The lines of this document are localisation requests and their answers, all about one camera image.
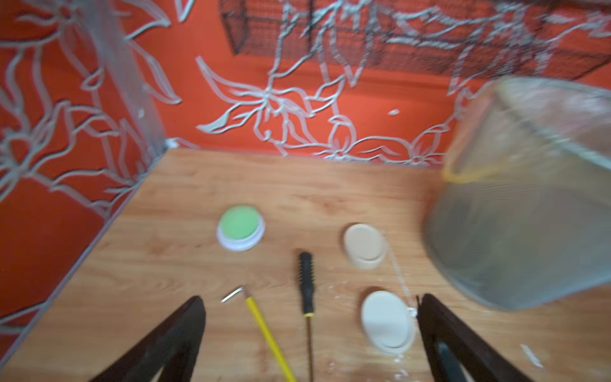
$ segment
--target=plastic container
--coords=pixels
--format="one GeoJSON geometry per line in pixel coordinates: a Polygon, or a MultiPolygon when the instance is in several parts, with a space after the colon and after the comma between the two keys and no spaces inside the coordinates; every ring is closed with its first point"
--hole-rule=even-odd
{"type": "Polygon", "coordinates": [[[539,306],[611,281],[611,92],[505,78],[467,110],[428,253],[476,302],[539,306]]]}
{"type": "Polygon", "coordinates": [[[237,205],[229,208],[216,228],[219,243],[230,251],[246,251],[263,238],[265,222],[256,208],[237,205]]]}

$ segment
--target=wooden table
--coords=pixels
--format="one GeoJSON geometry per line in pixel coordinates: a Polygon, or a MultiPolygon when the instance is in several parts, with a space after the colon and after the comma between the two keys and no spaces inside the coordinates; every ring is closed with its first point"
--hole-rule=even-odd
{"type": "Polygon", "coordinates": [[[243,298],[246,284],[299,380],[306,332],[296,284],[300,249],[315,257],[317,381],[432,381],[419,336],[395,362],[360,328],[372,287],[403,296],[391,261],[353,267],[340,232],[366,222],[387,239],[413,295],[430,292],[536,381],[611,380],[611,288],[523,312],[489,310],[447,284],[426,256],[420,227],[440,191],[438,171],[305,158],[171,150],[0,373],[4,381],[85,381],[114,362],[192,295],[208,319],[194,381],[283,381],[243,298]],[[216,224],[235,204],[263,213],[263,241],[232,253],[216,224]],[[520,344],[545,366],[535,367],[520,344]]]}

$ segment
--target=floral wall pattern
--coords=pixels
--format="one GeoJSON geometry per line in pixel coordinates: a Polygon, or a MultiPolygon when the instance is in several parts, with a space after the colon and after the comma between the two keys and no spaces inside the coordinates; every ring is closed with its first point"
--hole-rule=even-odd
{"type": "MultiPolygon", "coordinates": [[[[162,13],[150,13],[149,25],[163,23],[165,31],[139,31],[135,40],[163,70],[151,70],[149,78],[167,80],[157,82],[161,95],[156,98],[173,145],[439,165],[465,105],[490,76],[562,70],[569,77],[571,68],[584,62],[566,65],[567,51],[598,54],[603,63],[611,53],[611,19],[600,10],[566,6],[550,12],[520,2],[476,3],[476,12],[465,17],[452,1],[315,1],[312,45],[304,48],[298,41],[310,32],[307,1],[197,2],[188,20],[172,25],[162,13]],[[273,57],[234,56],[232,44],[240,37],[222,22],[244,17],[238,11],[250,12],[255,21],[275,17],[277,27],[263,32],[253,30],[264,26],[253,27],[251,20],[250,40],[241,42],[246,53],[260,55],[266,48],[250,41],[267,39],[273,57]],[[351,45],[356,52],[342,50],[338,36],[359,28],[371,31],[365,43],[351,45]],[[376,32],[383,28],[403,36],[385,39],[387,45],[432,47],[454,61],[443,76],[380,70],[370,62],[381,43],[376,32]],[[449,37],[453,43],[430,40],[449,37]],[[189,43],[170,46],[170,41],[189,43]],[[488,54],[476,43],[502,48],[488,54]],[[474,71],[474,60],[486,65],[474,71]]],[[[156,4],[165,14],[175,5],[156,4]]]]}
{"type": "MultiPolygon", "coordinates": [[[[107,6],[1,7],[0,356],[162,154],[164,138],[146,116],[152,101],[127,105],[129,89],[113,78],[120,57],[97,15],[107,6]]],[[[138,73],[135,64],[121,71],[138,73]]]]}

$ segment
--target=wire mesh basket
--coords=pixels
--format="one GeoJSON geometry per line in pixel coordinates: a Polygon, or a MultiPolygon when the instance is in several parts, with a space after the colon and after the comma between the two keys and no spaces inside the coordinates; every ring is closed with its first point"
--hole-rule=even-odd
{"type": "Polygon", "coordinates": [[[221,0],[236,54],[313,53],[340,65],[482,79],[572,80],[608,64],[611,43],[601,16],[607,8],[560,1],[221,0]],[[279,35],[295,15],[279,52],[279,35]]]}

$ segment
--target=green lid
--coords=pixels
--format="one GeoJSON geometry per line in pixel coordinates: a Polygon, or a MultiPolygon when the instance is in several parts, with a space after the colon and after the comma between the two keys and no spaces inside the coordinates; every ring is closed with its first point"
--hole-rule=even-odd
{"type": "Polygon", "coordinates": [[[221,231],[229,239],[243,240],[255,233],[259,216],[259,211],[249,205],[229,208],[221,217],[221,231]]]}

